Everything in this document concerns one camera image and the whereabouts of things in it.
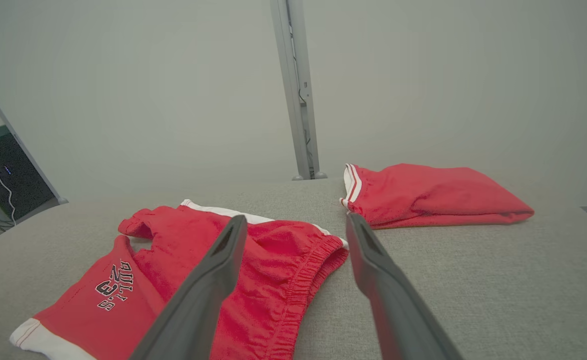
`red garment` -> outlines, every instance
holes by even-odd
[[[201,207],[143,209],[125,235],[152,239],[134,252],[119,235],[54,305],[15,330],[10,341],[52,360],[125,360],[204,257],[232,216]],[[247,240],[238,284],[223,301],[211,359],[291,359],[298,328],[327,276],[348,256],[346,242],[310,223],[245,214]]]
[[[511,224],[534,215],[514,194],[471,168],[397,164],[371,171],[346,164],[344,187],[340,203],[373,229]]]

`white cable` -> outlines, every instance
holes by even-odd
[[[14,207],[14,205],[12,203],[12,191],[7,187],[7,185],[5,185],[5,183],[1,179],[1,176],[0,176],[0,184],[2,185],[2,187],[4,189],[7,189],[7,191],[9,192],[8,202],[9,202],[9,205],[11,206],[11,209],[12,209],[11,210],[11,221],[13,221],[14,222],[14,226],[16,226],[16,219],[13,217],[14,213],[16,212],[16,208]]]

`gray floor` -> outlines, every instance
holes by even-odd
[[[56,207],[58,205],[58,200],[56,198],[52,198],[51,200],[43,203],[42,205],[36,207],[35,209],[33,209],[31,212],[29,212],[28,214],[22,216],[20,219],[18,219],[17,221],[15,221],[17,224],[22,223],[23,221],[25,221],[26,219],[31,218],[32,216],[34,216],[35,214],[44,212],[44,210]]]

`wrinkled fabric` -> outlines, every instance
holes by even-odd
[[[514,194],[471,168],[396,164],[371,171],[346,164],[344,186],[340,203],[373,229],[512,224],[534,215]]]
[[[186,205],[136,212],[118,230],[152,240],[151,249],[135,253],[129,239],[118,236],[113,251],[30,319],[39,323],[21,325],[12,342],[55,359],[53,341],[31,334],[42,326],[95,359],[129,358],[230,219]],[[342,239],[310,223],[251,221],[238,283],[222,303],[211,359],[291,359],[305,310],[348,256]],[[58,358],[72,358],[71,353]]]

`gray fabric surface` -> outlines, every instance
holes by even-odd
[[[400,228],[376,235],[466,359],[587,359],[586,212],[543,189],[496,179],[536,215],[516,225]],[[136,210],[190,198],[315,223],[344,237],[345,211],[338,201],[344,192],[342,180],[330,178],[185,187],[46,210],[0,236],[0,359],[44,358],[12,346],[10,333],[108,253],[118,224]],[[309,307],[294,358],[380,358],[369,302],[356,287],[349,260]]]

